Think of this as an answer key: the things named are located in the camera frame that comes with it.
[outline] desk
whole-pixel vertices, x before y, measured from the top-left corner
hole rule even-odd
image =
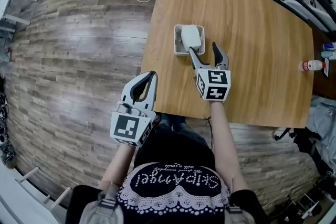
[[[313,59],[313,40],[302,20],[272,0],[156,0],[141,67],[159,76],[154,110],[202,119],[209,107],[191,59],[174,55],[176,24],[204,27],[203,61],[214,64],[213,41],[228,54],[230,122],[305,126],[313,72],[299,71],[299,63]]]
[[[30,21],[24,20],[24,19],[21,19],[19,17],[16,17],[16,16],[13,16],[13,15],[10,15],[10,14],[6,13],[6,8],[8,7],[9,2],[10,2],[10,0],[0,0],[0,20],[2,18],[7,18],[7,19],[13,20],[15,22],[19,22],[19,23],[22,23],[22,24],[25,24],[25,25],[29,25]],[[0,27],[0,29],[5,30],[5,31],[10,31],[10,32],[15,32],[15,30],[11,29],[11,28]]]
[[[0,164],[0,202],[18,224],[59,224],[52,213],[9,176]]]

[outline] white container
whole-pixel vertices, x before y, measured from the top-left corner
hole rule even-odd
[[[322,58],[327,58],[329,60],[336,60],[336,50],[329,51],[325,50],[321,52],[321,57]]]
[[[175,25],[174,26],[174,54],[177,56],[188,56],[189,52],[186,51],[181,42],[181,31],[182,27],[186,25]],[[202,25],[196,25],[197,30],[199,32],[199,37],[201,39],[201,47],[197,52],[198,55],[202,55],[205,53],[205,33],[204,27]]]
[[[330,42],[323,44],[323,49],[324,50],[336,50],[336,42]]]
[[[321,70],[322,68],[326,68],[326,63],[319,60],[303,61],[300,63],[299,68],[301,71],[317,71]]]

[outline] laminate floor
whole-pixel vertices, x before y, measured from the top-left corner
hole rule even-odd
[[[111,111],[140,70],[155,0],[12,0],[13,62],[2,69],[10,105],[8,133],[18,168],[53,198],[68,186],[96,186],[117,144]],[[206,121],[189,119],[209,140]],[[231,124],[243,173],[264,208],[302,195],[316,179],[308,154],[283,129]]]

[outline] bottle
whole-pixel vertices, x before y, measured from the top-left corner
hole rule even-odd
[[[301,71],[308,71],[308,70],[321,70],[322,68],[326,68],[326,63],[321,62],[319,60],[310,60],[310,61],[303,61],[300,64]]]

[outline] forearm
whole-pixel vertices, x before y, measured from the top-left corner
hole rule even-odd
[[[116,155],[106,169],[99,188],[107,190],[111,183],[121,186],[130,167],[135,147],[121,144]]]
[[[221,102],[211,102],[210,110],[216,170],[232,191],[247,189],[240,172],[238,154],[224,106]]]

